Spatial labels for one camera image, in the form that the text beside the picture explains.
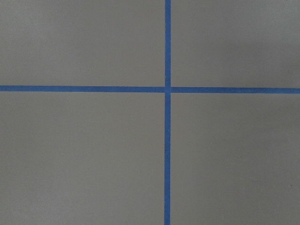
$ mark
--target blue stripe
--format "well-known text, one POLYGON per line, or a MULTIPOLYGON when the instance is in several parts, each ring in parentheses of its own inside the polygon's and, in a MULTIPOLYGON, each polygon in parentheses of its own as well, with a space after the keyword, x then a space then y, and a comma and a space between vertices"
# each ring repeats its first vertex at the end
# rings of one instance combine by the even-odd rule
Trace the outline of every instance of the blue stripe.
POLYGON ((171 0, 165 0, 165 225, 171 223, 171 0))
POLYGON ((300 94, 300 88, 172 87, 172 93, 300 94))
POLYGON ((122 86, 13 86, 2 85, 0 91, 51 91, 51 92, 147 92, 164 93, 164 87, 122 86))

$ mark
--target gray panel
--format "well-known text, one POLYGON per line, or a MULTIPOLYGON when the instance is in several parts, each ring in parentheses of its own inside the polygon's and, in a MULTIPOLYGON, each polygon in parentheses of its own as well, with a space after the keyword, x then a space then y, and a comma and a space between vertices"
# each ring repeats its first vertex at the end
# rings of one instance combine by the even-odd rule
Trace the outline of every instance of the gray panel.
POLYGON ((300 87, 299 0, 173 0, 172 84, 300 87))
POLYGON ((164 21, 162 0, 1 0, 1 84, 162 86, 164 21))
POLYGON ((0 224, 161 225, 164 97, 0 93, 0 224))
POLYGON ((300 224, 300 96, 172 96, 172 225, 300 224))

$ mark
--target gray surface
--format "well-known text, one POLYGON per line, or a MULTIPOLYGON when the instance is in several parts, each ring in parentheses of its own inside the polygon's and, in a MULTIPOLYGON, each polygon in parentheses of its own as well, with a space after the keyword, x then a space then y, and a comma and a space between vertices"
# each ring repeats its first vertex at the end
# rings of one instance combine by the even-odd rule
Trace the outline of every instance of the gray surface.
POLYGON ((161 225, 164 96, 0 93, 1 225, 161 225))
POLYGON ((172 95, 172 225, 300 224, 300 96, 172 95))
POLYGON ((164 85, 164 1, 0 0, 1 85, 164 85))
POLYGON ((172 85, 300 87, 299 0, 172 0, 172 85))

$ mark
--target horizontal blue line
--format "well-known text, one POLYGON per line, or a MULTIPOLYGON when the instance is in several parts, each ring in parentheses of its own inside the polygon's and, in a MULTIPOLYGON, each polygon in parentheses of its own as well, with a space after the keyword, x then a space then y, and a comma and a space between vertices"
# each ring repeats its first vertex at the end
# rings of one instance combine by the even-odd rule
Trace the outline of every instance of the horizontal blue line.
POLYGON ((15 86, 2 85, 0 91, 48 91, 48 92, 146 92, 164 93, 165 87, 122 86, 15 86))
POLYGON ((172 93, 300 94, 300 88, 171 87, 172 93))

